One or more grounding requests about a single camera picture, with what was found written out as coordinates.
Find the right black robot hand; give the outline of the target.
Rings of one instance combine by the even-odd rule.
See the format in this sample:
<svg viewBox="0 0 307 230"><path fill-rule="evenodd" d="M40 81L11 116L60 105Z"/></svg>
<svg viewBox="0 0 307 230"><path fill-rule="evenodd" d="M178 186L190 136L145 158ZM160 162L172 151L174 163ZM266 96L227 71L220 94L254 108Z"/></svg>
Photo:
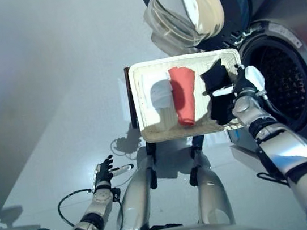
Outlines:
<svg viewBox="0 0 307 230"><path fill-rule="evenodd" d="M238 96L244 92L264 93L265 92L265 78L262 73L255 66L235 65L237 71L237 78L235 82L211 93L212 97L219 97L227 94L235 94Z"/></svg>

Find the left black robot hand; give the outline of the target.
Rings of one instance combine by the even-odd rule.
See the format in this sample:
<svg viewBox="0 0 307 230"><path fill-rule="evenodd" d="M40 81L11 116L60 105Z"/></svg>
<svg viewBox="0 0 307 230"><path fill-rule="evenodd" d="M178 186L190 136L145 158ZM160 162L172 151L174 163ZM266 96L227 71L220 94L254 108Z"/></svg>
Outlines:
<svg viewBox="0 0 307 230"><path fill-rule="evenodd" d="M93 181L93 191L96 192L99 189L110 189L111 180L115 176L119 176L134 168L134 164L126 164L120 167L113 167L113 155L109 155L105 160L98 164L95 168L95 176Z"/></svg>

